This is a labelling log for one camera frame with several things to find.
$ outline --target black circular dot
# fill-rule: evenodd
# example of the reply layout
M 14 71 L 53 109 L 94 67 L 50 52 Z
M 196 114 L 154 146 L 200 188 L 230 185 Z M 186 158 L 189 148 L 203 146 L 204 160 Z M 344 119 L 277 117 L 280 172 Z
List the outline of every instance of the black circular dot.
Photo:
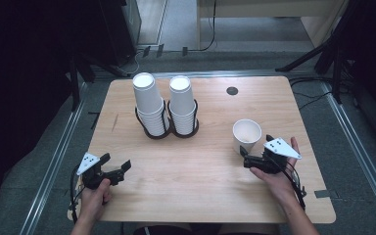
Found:
M 234 86 L 230 86 L 227 88 L 227 93 L 229 95 L 237 95 L 237 93 L 239 93 L 239 90 Z

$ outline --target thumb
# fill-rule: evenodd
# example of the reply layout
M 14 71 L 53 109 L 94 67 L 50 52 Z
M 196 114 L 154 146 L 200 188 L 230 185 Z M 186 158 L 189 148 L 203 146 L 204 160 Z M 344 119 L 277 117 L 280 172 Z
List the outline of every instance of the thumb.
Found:
M 107 179 L 107 178 L 103 179 L 99 185 L 99 188 L 97 188 L 98 193 L 99 194 L 101 193 L 103 195 L 106 191 L 108 191 L 110 187 L 110 183 L 111 183 L 110 179 Z

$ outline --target black tape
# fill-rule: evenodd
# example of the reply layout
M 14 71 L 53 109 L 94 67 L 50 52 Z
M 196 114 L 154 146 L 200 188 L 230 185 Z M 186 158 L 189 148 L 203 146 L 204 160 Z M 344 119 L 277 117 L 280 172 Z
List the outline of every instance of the black tape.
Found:
M 331 199 L 340 198 L 340 196 L 335 190 L 318 190 L 318 191 L 315 191 L 315 196 L 316 198 L 331 198 Z
M 188 47 L 182 47 L 182 56 L 188 55 Z
M 150 50 L 151 50 L 151 46 L 145 48 L 145 50 L 143 50 L 143 57 L 147 57 L 149 55 Z
M 164 45 L 161 44 L 160 47 L 158 48 L 157 58 L 162 56 L 163 50 L 164 50 Z

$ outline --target white paper cup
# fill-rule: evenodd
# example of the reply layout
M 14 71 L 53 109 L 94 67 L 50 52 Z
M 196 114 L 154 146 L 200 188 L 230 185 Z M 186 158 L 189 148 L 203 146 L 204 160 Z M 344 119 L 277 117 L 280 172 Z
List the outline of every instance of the white paper cup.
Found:
M 133 91 L 136 107 L 144 114 L 157 111 L 163 104 L 155 78 L 147 72 L 138 73 L 133 77 Z
M 233 148 L 237 154 L 240 154 L 240 146 L 243 146 L 250 153 L 253 146 L 261 138 L 261 128 L 253 120 L 240 119 L 233 125 Z
M 154 117 L 144 117 L 138 111 L 138 116 L 141 118 L 143 125 L 148 130 L 148 132 L 153 136 L 161 136 L 165 134 L 165 131 L 169 129 L 169 120 L 167 119 L 167 114 L 164 112 L 162 115 L 162 111 L 164 108 L 160 109 L 156 116 Z
M 151 113 L 145 113 L 145 112 L 142 112 L 141 110 L 139 110 L 139 107 L 136 107 L 137 113 L 139 114 L 139 116 L 143 116 L 144 118 L 155 118 L 155 117 L 157 117 L 165 108 L 164 99 L 161 98 L 161 100 L 162 100 L 162 104 L 156 111 L 153 111 Z
M 169 83 L 169 90 L 170 107 L 173 112 L 179 116 L 190 114 L 195 107 L 190 79 L 182 75 L 173 77 Z
M 175 125 L 175 130 L 177 133 L 187 135 L 193 131 L 195 109 L 196 105 L 194 103 L 194 109 L 188 115 L 179 116 L 173 111 L 171 107 L 169 107 L 169 111 L 172 115 L 173 124 Z

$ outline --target black cable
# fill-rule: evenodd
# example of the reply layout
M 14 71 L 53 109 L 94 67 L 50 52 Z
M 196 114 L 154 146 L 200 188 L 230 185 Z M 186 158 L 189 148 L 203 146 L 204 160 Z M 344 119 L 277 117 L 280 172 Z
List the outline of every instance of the black cable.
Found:
M 79 164 L 75 166 L 70 177 L 70 202 L 71 202 L 70 206 L 71 206 L 71 217 L 74 223 L 77 222 L 77 212 L 75 211 L 75 198 L 74 198 L 74 176 L 77 173 L 77 170 L 79 167 L 80 167 Z
M 216 0 L 214 0 L 213 4 L 213 12 L 212 12 L 212 40 L 211 43 L 208 47 L 200 49 L 200 50 L 188 50 L 190 52 L 202 52 L 202 51 L 207 51 L 213 44 L 215 40 L 215 9 L 216 9 Z
M 324 97 L 324 96 L 326 96 L 326 95 L 328 95 L 328 94 L 331 94 L 331 93 L 332 93 L 332 92 L 329 91 L 329 92 L 324 93 L 323 95 L 320 95 L 317 99 L 312 100 L 312 101 L 309 101 L 309 102 L 307 102 L 306 104 L 300 106 L 300 107 L 299 107 L 299 110 L 301 110 L 301 109 L 303 109 L 304 107 L 306 107 L 306 106 L 308 106 L 308 105 L 310 105 L 310 104 L 312 104 L 312 103 L 314 103 L 314 102 L 320 100 L 322 97 Z
M 84 191 L 84 187 L 82 187 L 82 189 L 77 193 L 77 195 L 75 195 L 75 198 L 74 198 L 74 202 L 75 202 L 75 203 L 77 202 L 78 197 L 81 195 L 81 193 L 82 193 L 83 191 Z
M 124 222 L 120 223 L 120 235 L 124 235 Z
M 292 169 L 291 169 L 291 173 L 292 173 L 292 174 L 293 174 L 293 173 L 296 174 L 296 177 L 297 177 L 297 179 L 298 179 L 298 182 L 295 182 L 295 183 L 298 184 L 298 188 L 301 188 L 301 178 L 299 177 L 298 172 L 295 170 L 295 168 L 294 168 L 289 162 L 287 162 L 287 164 L 292 168 Z
M 298 84 L 298 83 L 302 83 L 302 82 L 307 82 L 307 81 L 327 81 L 327 82 L 332 82 L 332 78 L 327 78 L 327 77 L 321 77 L 321 78 L 300 78 L 299 80 L 295 81 L 295 82 L 292 82 L 291 83 L 291 87 L 293 87 L 294 85 Z
M 281 167 L 275 160 L 273 160 L 272 158 L 269 158 L 282 172 L 283 174 L 289 179 L 289 181 L 291 182 L 292 184 L 292 188 L 294 189 L 295 191 L 295 194 L 296 196 L 298 197 L 298 201 L 299 201 L 299 204 L 301 205 L 302 209 L 305 210 L 306 209 L 306 205 L 305 205 L 305 202 L 304 202 L 304 195 L 301 191 L 301 188 L 298 188 L 298 185 L 295 183 L 295 181 L 293 180 L 293 178 L 286 172 L 286 170 Z
M 322 95 L 309 96 L 309 95 L 306 95 L 306 94 L 304 94 L 304 93 L 296 92 L 296 91 L 294 91 L 293 93 L 294 93 L 295 95 L 304 96 L 304 97 L 307 97 L 307 98 L 309 98 L 309 99 L 316 99 L 316 98 L 319 98 L 319 96 L 322 96 Z

